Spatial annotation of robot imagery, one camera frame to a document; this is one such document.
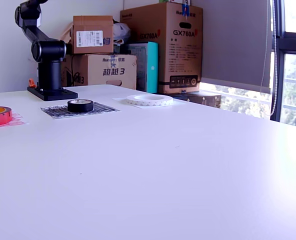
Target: roller blind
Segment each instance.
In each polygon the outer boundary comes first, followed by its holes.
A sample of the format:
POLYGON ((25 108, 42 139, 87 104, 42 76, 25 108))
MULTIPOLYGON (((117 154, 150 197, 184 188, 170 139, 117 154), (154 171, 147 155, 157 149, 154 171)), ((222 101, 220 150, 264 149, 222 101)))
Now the roller blind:
POLYGON ((203 8, 201 81, 258 92, 264 73, 261 91, 270 93, 272 31, 267 0, 193 0, 192 5, 203 8))

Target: pink paper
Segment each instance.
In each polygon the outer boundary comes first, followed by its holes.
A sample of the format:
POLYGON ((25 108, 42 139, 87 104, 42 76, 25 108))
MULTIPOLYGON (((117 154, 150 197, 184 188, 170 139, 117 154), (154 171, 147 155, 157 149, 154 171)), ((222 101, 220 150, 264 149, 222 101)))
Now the pink paper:
POLYGON ((24 118, 20 116, 18 113, 13 112, 12 113, 12 120, 8 122, 7 124, 0 125, 0 128, 2 127, 11 127, 11 126, 19 126, 27 124, 27 122, 24 121, 24 118))

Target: barcode label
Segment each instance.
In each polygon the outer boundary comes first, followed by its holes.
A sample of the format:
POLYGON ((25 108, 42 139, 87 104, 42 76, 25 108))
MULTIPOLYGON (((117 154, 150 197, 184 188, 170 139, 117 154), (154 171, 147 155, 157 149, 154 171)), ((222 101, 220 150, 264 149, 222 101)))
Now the barcode label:
POLYGON ((102 47, 104 45, 103 31, 77 31, 77 48, 102 47))

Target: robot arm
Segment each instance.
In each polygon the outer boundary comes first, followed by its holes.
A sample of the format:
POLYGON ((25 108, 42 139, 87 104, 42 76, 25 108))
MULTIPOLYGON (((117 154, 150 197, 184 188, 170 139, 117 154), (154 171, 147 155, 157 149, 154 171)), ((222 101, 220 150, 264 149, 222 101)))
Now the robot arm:
POLYGON ((43 60, 62 60, 66 56, 67 47, 64 41, 49 38, 38 25, 41 19, 40 4, 48 0, 29 0, 20 4, 15 12, 15 21, 22 28, 25 36, 32 43, 31 52, 36 62, 43 60))
POLYGON ((75 99, 78 94, 63 89, 61 83, 61 61, 67 53, 66 43, 49 38, 38 28, 42 14, 40 4, 47 1, 29 0, 20 4, 15 11, 15 22, 32 43, 31 53, 38 62, 37 87, 27 89, 44 101, 75 99))

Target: black metal base plate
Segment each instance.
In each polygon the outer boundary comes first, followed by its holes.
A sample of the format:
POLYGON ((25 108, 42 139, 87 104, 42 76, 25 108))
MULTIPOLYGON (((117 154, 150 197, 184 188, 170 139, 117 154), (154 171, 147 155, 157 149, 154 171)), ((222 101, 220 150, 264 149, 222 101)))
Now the black metal base plate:
POLYGON ((69 91, 66 89, 52 90, 52 91, 40 91, 37 88, 28 87, 27 90, 32 94, 36 95, 43 101, 58 101, 58 100, 68 100, 77 99, 78 93, 69 91))

